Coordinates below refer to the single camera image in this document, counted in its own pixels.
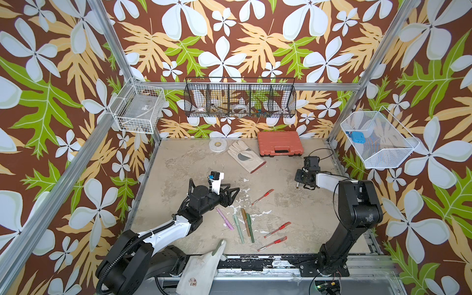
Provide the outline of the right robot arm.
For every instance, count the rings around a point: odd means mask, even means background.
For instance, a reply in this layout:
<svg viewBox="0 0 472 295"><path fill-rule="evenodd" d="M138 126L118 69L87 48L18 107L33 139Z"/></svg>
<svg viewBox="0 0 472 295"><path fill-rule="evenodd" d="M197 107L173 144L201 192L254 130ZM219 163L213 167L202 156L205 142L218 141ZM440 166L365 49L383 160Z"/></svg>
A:
<svg viewBox="0 0 472 295"><path fill-rule="evenodd" d="M318 156L305 157L304 166L296 172L295 182L304 189L326 189L338 198L335 213L339 224L321 246L316 262L322 275L332 275L345 266L357 240L383 220L383 212L372 181L323 172L319 162Z"/></svg>

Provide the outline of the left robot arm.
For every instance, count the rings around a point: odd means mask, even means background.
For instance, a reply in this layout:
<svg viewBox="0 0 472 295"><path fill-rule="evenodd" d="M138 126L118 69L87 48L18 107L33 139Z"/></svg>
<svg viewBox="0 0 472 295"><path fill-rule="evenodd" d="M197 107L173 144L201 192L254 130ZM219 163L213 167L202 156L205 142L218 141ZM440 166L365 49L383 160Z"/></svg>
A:
<svg viewBox="0 0 472 295"><path fill-rule="evenodd" d="M95 293L134 294L144 280L157 275L156 272L148 272L150 267L157 265L152 261L155 254L196 231L206 212L218 205L232 205L239 192L240 188L223 184L217 194L204 185L196 186L190 181L188 194L170 221L140 234L127 230L119 236L95 273L98 279Z"/></svg>

